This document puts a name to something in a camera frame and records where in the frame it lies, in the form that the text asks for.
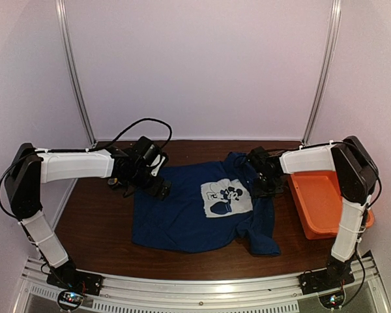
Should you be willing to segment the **black brooch display box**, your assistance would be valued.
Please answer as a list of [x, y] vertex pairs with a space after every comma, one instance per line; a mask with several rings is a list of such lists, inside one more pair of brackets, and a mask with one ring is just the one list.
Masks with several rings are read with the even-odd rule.
[[119, 186], [119, 182], [117, 178], [108, 179], [107, 184], [111, 189], [116, 189]]

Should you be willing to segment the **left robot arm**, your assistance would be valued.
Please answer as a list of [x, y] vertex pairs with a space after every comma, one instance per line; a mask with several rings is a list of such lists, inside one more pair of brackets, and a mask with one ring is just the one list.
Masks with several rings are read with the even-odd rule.
[[50, 276], [73, 290], [83, 278], [45, 217], [40, 201], [41, 185], [66, 179], [108, 178], [164, 200], [171, 183], [158, 172], [168, 160], [161, 147], [145, 136], [126, 149], [109, 144], [94, 149], [40, 150], [24, 143], [3, 174], [0, 187], [7, 193], [9, 215], [18, 221], [44, 257]]

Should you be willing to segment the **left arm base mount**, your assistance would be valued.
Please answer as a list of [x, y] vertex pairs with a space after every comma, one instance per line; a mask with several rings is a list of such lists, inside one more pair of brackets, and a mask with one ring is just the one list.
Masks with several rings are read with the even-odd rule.
[[47, 284], [85, 295], [100, 295], [102, 275], [78, 270], [51, 271]]

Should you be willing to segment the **navy white clothing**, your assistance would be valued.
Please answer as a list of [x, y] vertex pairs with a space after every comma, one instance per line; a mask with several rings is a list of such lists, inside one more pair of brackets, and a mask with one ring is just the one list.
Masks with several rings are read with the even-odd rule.
[[246, 238], [251, 254], [280, 255], [272, 238], [273, 201], [253, 195], [257, 173], [246, 154], [232, 152], [223, 161], [166, 167], [160, 174], [172, 183], [166, 199], [141, 190], [134, 194], [134, 244], [200, 253]]

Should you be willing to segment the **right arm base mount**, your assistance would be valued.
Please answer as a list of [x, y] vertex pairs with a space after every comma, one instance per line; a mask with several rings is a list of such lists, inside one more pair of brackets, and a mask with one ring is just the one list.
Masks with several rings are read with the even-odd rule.
[[328, 275], [326, 269], [317, 271], [305, 271], [298, 276], [300, 288], [303, 295], [311, 293], [320, 293], [336, 288], [342, 288], [346, 284], [351, 284], [355, 281], [352, 273], [347, 273], [341, 278], [332, 278]]

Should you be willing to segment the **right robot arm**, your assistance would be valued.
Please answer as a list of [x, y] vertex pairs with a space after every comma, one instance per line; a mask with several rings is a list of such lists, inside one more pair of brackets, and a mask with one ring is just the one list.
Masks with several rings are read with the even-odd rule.
[[256, 196], [273, 196], [287, 177], [306, 238], [334, 237], [326, 267], [305, 272], [302, 283], [334, 288], [353, 281], [353, 261], [368, 225], [379, 170], [356, 136], [279, 151], [257, 147], [246, 157], [258, 173]]

